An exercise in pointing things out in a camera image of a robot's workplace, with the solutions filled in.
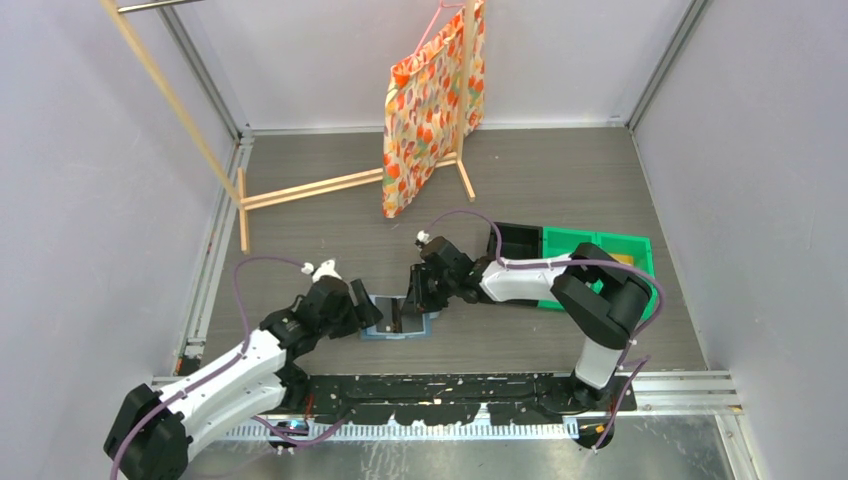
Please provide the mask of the blue leather card holder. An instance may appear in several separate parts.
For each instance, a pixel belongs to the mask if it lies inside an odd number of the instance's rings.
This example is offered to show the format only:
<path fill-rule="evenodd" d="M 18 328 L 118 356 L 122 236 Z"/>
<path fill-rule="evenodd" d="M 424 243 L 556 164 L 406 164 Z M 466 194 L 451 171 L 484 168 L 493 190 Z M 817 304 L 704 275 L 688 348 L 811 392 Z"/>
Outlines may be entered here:
<path fill-rule="evenodd" d="M 371 295 L 370 300 L 383 315 L 374 326 L 360 332 L 363 341 L 426 338 L 432 333 L 437 312 L 409 314 L 402 311 L 403 296 Z"/>

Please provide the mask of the dark credit card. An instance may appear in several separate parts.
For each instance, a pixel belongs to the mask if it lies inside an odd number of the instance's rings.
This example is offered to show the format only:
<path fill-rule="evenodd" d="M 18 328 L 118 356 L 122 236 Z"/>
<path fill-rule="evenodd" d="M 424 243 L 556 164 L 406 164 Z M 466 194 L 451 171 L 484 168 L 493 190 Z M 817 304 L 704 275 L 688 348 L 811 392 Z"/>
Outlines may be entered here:
<path fill-rule="evenodd" d="M 403 315 L 400 313 L 402 297 L 376 296 L 375 305 L 380 309 L 384 318 L 374 326 L 378 336 L 409 336 L 425 333 L 425 317 L 423 315 Z"/>

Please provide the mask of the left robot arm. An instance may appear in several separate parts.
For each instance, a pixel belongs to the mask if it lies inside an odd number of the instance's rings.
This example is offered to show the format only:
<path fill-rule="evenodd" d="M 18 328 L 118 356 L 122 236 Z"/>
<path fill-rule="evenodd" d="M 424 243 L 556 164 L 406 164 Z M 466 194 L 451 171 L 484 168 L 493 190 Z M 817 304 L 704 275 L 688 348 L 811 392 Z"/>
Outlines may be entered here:
<path fill-rule="evenodd" d="M 104 442 L 111 478 L 177 479 L 194 457 L 240 423 L 270 410 L 303 410 L 312 394 L 296 365 L 318 341 L 365 330 L 383 315 L 359 279 L 323 276 L 247 339 L 179 381 L 140 384 L 125 396 Z"/>

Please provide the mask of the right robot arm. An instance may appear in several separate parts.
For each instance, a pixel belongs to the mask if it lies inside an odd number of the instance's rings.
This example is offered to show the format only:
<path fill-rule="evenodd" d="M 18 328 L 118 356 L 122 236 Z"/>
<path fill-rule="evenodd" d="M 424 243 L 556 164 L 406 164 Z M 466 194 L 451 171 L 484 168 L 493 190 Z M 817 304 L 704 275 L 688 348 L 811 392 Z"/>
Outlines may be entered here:
<path fill-rule="evenodd" d="M 609 381 L 653 293 L 637 268 L 591 242 L 569 254 L 524 260 L 472 259 L 446 238 L 426 232 L 415 244 L 420 261 L 410 268 L 403 313 L 440 312 L 453 297 L 469 304 L 557 302 L 585 336 L 572 372 L 572 400 L 591 411 L 610 398 Z"/>

